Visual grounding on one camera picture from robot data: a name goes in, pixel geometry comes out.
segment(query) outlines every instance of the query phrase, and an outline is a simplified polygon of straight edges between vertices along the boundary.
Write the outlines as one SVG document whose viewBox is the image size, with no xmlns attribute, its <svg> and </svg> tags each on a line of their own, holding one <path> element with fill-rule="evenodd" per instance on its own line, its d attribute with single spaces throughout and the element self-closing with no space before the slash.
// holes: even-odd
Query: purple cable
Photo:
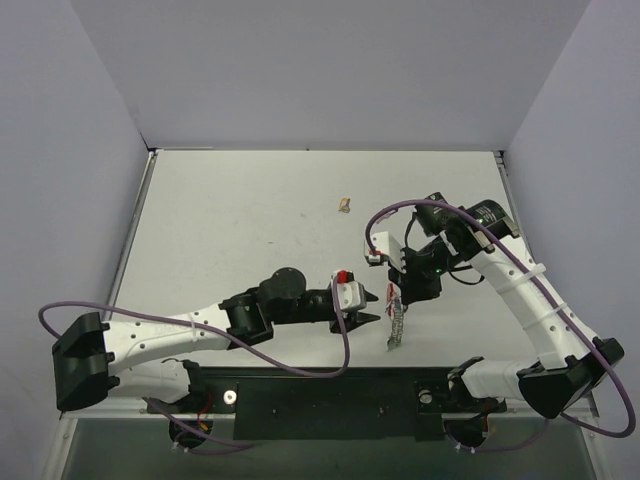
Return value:
<svg viewBox="0 0 640 480">
<path fill-rule="evenodd" d="M 507 256 L 507 258 L 509 258 L 509 260 L 511 260 L 518 267 L 518 269 L 520 269 L 520 271 L 522 271 L 523 273 L 529 272 L 527 267 L 520 260 L 518 260 L 518 257 L 516 257 L 513 253 L 511 253 L 511 251 L 498 239 L 498 237 L 496 237 L 493 233 L 491 233 L 491 231 L 487 227 L 482 225 L 480 222 L 478 222 L 475 218 L 473 218 L 467 212 L 460 210 L 459 208 L 456 208 L 452 205 L 449 205 L 448 203 L 436 202 L 436 201 L 427 200 L 427 199 L 405 200 L 403 202 L 394 203 L 393 205 L 389 205 L 388 207 L 385 207 L 382 210 L 380 210 L 378 213 L 376 213 L 371 218 L 371 220 L 369 220 L 369 223 L 367 223 L 367 226 L 364 232 L 365 239 L 371 251 L 375 251 L 375 245 L 371 240 L 371 229 L 376 224 L 376 221 L 381 217 L 388 215 L 392 212 L 395 213 L 395 211 L 397 211 L 400 208 L 413 207 L 416 205 L 440 207 L 443 210 L 448 210 L 449 212 L 455 213 L 464 221 L 466 221 L 469 225 L 471 225 L 473 228 L 475 228 L 476 230 L 480 230 L 482 233 L 484 233 L 485 236 L 489 239 L 489 241 L 493 243 L 498 249 L 500 249 L 502 253 L 504 253 Z M 538 290 L 540 290 L 540 293 L 542 293 L 544 298 L 549 302 L 549 304 L 551 304 L 553 308 L 559 308 L 558 303 L 553 298 L 553 295 L 551 295 L 549 290 L 547 290 L 547 288 L 542 284 L 542 282 L 537 277 L 535 276 L 531 277 L 531 281 L 538 288 Z M 596 360 L 598 360 L 600 365 L 602 365 L 602 368 L 604 368 L 604 370 L 607 372 L 607 374 L 611 378 L 611 381 L 615 385 L 616 390 L 618 390 L 618 393 L 620 394 L 620 398 L 622 399 L 622 402 L 624 403 L 624 406 L 627 410 L 629 423 L 627 424 L 627 427 L 624 430 L 620 432 L 613 432 L 613 431 L 605 430 L 593 425 L 589 425 L 588 423 L 578 420 L 577 418 L 571 417 L 565 413 L 561 414 L 562 418 L 582 428 L 585 428 L 595 433 L 599 433 L 600 435 L 605 435 L 607 437 L 626 438 L 630 436 L 633 433 L 633 431 L 636 429 L 636 413 L 634 411 L 631 398 L 629 398 L 629 394 L 624 388 L 624 385 L 622 384 L 620 377 L 618 377 L 616 372 L 613 370 L 613 367 L 609 365 L 609 362 L 607 362 L 607 360 L 602 356 L 602 354 L 596 349 L 593 343 L 591 343 L 591 341 L 584 335 L 584 333 L 582 333 L 580 329 L 576 327 L 576 324 L 573 323 L 571 318 L 569 318 L 569 315 L 567 315 L 562 309 L 558 311 L 558 315 L 560 316 L 560 318 L 562 318 L 564 323 L 573 331 L 573 333 L 576 334 L 576 336 L 580 339 L 580 341 L 582 341 L 582 343 L 585 344 L 585 346 L 593 354 Z"/>
<path fill-rule="evenodd" d="M 247 350 L 248 352 L 254 354 L 255 356 L 263 359 L 264 361 L 270 363 L 271 365 L 274 365 L 276 367 L 279 367 L 287 372 L 293 373 L 294 375 L 300 375 L 303 377 L 311 377 L 311 378 L 333 378 L 333 377 L 337 377 L 341 374 L 343 374 L 348 366 L 349 366 L 349 361 L 351 360 L 351 349 L 349 348 L 349 337 L 347 335 L 347 327 L 344 323 L 344 316 L 342 315 L 342 310 L 340 309 L 340 300 L 338 298 L 338 277 L 336 276 L 333 281 L 331 282 L 331 294 L 332 294 L 332 300 L 333 300 L 333 310 L 336 314 L 336 319 L 338 320 L 338 325 L 340 327 L 340 333 L 342 334 L 342 341 L 344 344 L 344 362 L 342 364 L 342 366 L 333 371 L 333 372 L 309 372 L 307 370 L 303 370 L 301 368 L 295 368 L 295 367 L 290 367 L 289 365 L 285 365 L 282 362 L 279 362 L 278 360 L 275 360 L 273 358 L 271 358 L 268 355 L 265 355 L 264 353 L 260 352 L 259 350 L 256 350 L 255 348 L 251 347 L 250 345 L 247 345 L 246 343 L 244 343 L 242 340 L 234 337 L 233 335 L 228 334 L 227 332 L 225 332 L 224 330 L 220 330 L 219 328 L 216 327 L 212 327 L 210 325 L 196 325 L 196 328 L 199 328 L 201 330 L 206 330 L 209 331 L 211 333 L 215 333 L 216 335 L 220 335 L 221 337 L 226 338 L 227 340 L 229 340 L 230 342 L 235 343 L 236 345 L 238 345 L 239 347 L 244 348 L 245 350 Z M 43 307 L 40 308 L 40 310 L 38 311 L 38 320 L 40 321 L 40 324 L 44 327 L 45 330 L 47 330 L 47 332 L 49 332 L 51 335 L 53 335 L 56 338 L 60 338 L 61 335 L 56 332 L 46 321 L 46 319 L 44 318 L 44 314 L 45 312 L 47 312 L 48 310 L 51 310 L 53 308 L 59 308 L 59 307 L 84 307 L 84 308 L 95 308 L 98 310 L 103 310 L 106 312 L 113 312 L 113 313 L 118 313 L 120 315 L 125 315 L 128 317 L 133 317 L 133 318 L 139 318 L 141 320 L 148 320 L 151 322 L 160 322 L 160 323 L 167 323 L 167 324 L 171 324 L 171 325 L 180 325 L 180 326 L 184 326 L 184 327 L 188 327 L 188 328 L 193 328 L 193 325 L 191 324 L 191 322 L 187 322 L 184 320 L 177 320 L 175 318 L 168 318 L 168 317 L 161 317 L 158 315 L 149 315 L 146 313 L 140 313 L 140 312 L 134 312 L 132 310 L 127 310 L 124 308 L 119 308 L 119 307 L 112 307 L 109 305 L 103 305 L 100 303 L 95 303 L 95 302 L 83 302 L 83 301 L 63 301 L 63 302 L 53 302 L 53 303 L 48 303 L 46 305 L 44 305 Z M 211 451 L 192 451 L 191 453 L 196 454 L 196 455 L 225 455 L 227 453 L 237 453 L 237 452 L 241 452 L 244 450 L 247 450 L 251 447 L 254 446 L 254 444 L 251 443 L 239 443 L 239 442 L 235 442 L 233 440 L 225 440 L 225 439 L 221 439 L 221 438 L 217 438 L 217 437 L 212 437 L 211 435 L 207 435 L 205 433 L 202 433 L 198 430 L 196 430 L 195 428 L 190 427 L 189 425 L 187 425 L 186 423 L 180 421 L 179 419 L 175 418 L 173 415 L 171 415 L 169 412 L 167 412 L 166 410 L 164 410 L 160 405 L 158 405 L 157 402 L 149 399 L 149 398 L 143 398 L 143 400 L 145 402 L 147 402 L 151 407 L 153 407 L 155 410 L 157 410 L 161 415 L 164 415 L 166 418 L 168 418 L 170 421 L 172 421 L 173 423 L 175 423 L 176 425 L 182 427 L 184 430 L 193 433 L 194 435 L 200 437 L 200 438 L 204 438 L 205 440 L 210 440 L 212 442 L 216 442 L 216 443 L 220 443 L 223 445 L 227 445 L 227 446 L 232 446 L 235 447 L 233 449 L 227 449 L 227 450 L 211 450 Z"/>
<path fill-rule="evenodd" d="M 283 369 L 283 370 L 285 370 L 285 371 L 287 371 L 289 373 L 293 373 L 294 375 L 300 375 L 300 376 L 303 376 L 303 377 L 311 377 L 311 378 L 333 378 L 333 377 L 337 377 L 339 375 L 342 375 L 347 370 L 347 367 L 349 366 L 349 361 L 351 360 L 351 349 L 349 348 L 349 337 L 347 336 L 347 327 L 344 324 L 344 317 L 342 315 L 342 310 L 340 310 L 340 304 L 339 304 L 339 299 L 338 299 L 338 278 L 337 278 L 337 276 L 336 276 L 336 278 L 333 279 L 333 282 L 331 283 L 331 293 L 332 293 L 332 296 L 333 296 L 333 310 L 334 310 L 334 312 L 336 314 L 336 319 L 338 320 L 338 325 L 340 326 L 340 333 L 342 334 L 342 341 L 344 343 L 344 362 L 343 362 L 342 366 L 339 369 L 334 370 L 333 372 L 309 372 L 309 371 L 303 370 L 301 368 L 290 367 L 289 365 L 285 365 L 284 363 L 279 362 L 278 360 L 275 360 L 275 359 L 271 358 L 270 356 L 262 353 L 261 351 L 256 350 L 252 346 L 247 345 L 242 340 L 234 337 L 233 335 L 225 332 L 224 330 L 220 330 L 219 328 L 212 327 L 210 325 L 202 325 L 202 324 L 196 325 L 196 328 L 199 328 L 200 330 L 206 330 L 208 332 L 215 333 L 216 335 L 224 337 L 227 340 L 229 340 L 230 342 L 235 343 L 239 347 L 242 347 L 245 350 L 247 350 L 248 352 L 254 354 L 256 357 L 261 358 L 265 362 L 268 362 L 271 365 L 274 365 L 274 366 L 276 366 L 278 368 L 281 368 L 281 369 Z M 98 310 L 104 310 L 106 312 L 118 313 L 120 315 L 126 315 L 128 317 L 133 317 L 133 318 L 139 318 L 141 320 L 147 320 L 147 321 L 150 321 L 150 322 L 168 323 L 170 325 L 180 325 L 182 327 L 193 328 L 193 324 L 191 322 L 187 322 L 186 320 L 177 320 L 175 318 L 161 317 L 161 316 L 158 316 L 158 315 L 149 315 L 149 314 L 146 314 L 146 313 L 134 312 L 132 310 L 126 310 L 126 309 L 120 308 L 120 307 L 111 307 L 109 305 L 103 305 L 103 304 L 95 303 L 95 302 L 83 302 L 83 301 L 69 300 L 69 301 L 64 301 L 64 302 L 48 303 L 48 304 L 44 305 L 42 308 L 40 308 L 40 310 L 38 311 L 38 319 L 40 320 L 40 323 L 42 324 L 42 326 L 51 335 L 53 335 L 56 338 L 60 338 L 60 334 L 58 332 L 56 332 L 53 328 L 51 328 L 51 326 L 45 320 L 44 314 L 45 314 L 45 312 L 47 310 L 51 310 L 53 308 L 59 308 L 59 307 L 95 308 L 95 309 L 98 309 Z"/>
<path fill-rule="evenodd" d="M 522 443 L 518 443 L 516 445 L 509 445 L 507 447 L 478 447 L 478 448 L 472 448 L 472 447 L 467 447 L 466 445 L 462 445 L 459 441 L 457 441 L 455 438 L 453 438 L 453 436 L 447 432 L 447 437 L 449 437 L 449 440 L 451 440 L 456 446 L 460 445 L 460 449 L 466 451 L 466 452 L 471 452 L 471 453 L 505 453 L 505 452 L 515 452 L 517 450 L 522 450 L 523 448 L 527 448 L 530 447 L 531 445 L 533 445 L 534 443 L 536 443 L 540 437 L 542 437 L 547 430 L 549 429 L 549 424 L 551 422 L 549 421 L 548 418 L 544 419 L 544 423 L 542 425 L 542 429 L 532 435 L 531 437 L 529 437 L 528 439 L 526 439 L 524 442 Z"/>
<path fill-rule="evenodd" d="M 176 425 L 181 427 L 182 430 L 184 430 L 182 433 L 178 434 L 178 436 L 176 437 L 176 441 L 185 432 L 189 432 L 189 433 L 193 433 L 197 437 L 203 438 L 205 440 L 209 440 L 211 442 L 219 443 L 221 445 L 226 445 L 227 447 L 234 447 L 233 449 L 227 449 L 227 450 L 211 450 L 211 451 L 209 451 L 209 453 L 207 453 L 207 455 L 209 455 L 209 454 L 210 455 L 224 455 L 226 453 L 242 452 L 244 450 L 248 450 L 249 448 L 255 447 L 255 444 L 253 444 L 253 443 L 237 442 L 235 440 L 227 440 L 227 439 L 224 439 L 224 438 L 212 437 L 211 435 L 207 435 L 206 433 L 201 432 L 200 430 L 197 430 L 197 429 L 193 428 L 192 426 L 186 424 L 182 420 L 180 420 L 180 419 L 174 417 L 173 415 L 171 415 L 167 410 L 162 408 L 160 406 L 160 404 L 158 402 L 156 402 L 155 400 L 152 400 L 152 399 L 147 398 L 147 397 L 142 397 L 142 400 L 147 402 L 147 404 L 151 408 L 153 408 L 156 412 L 158 412 L 160 415 L 165 417 L 170 422 L 175 423 Z"/>
</svg>

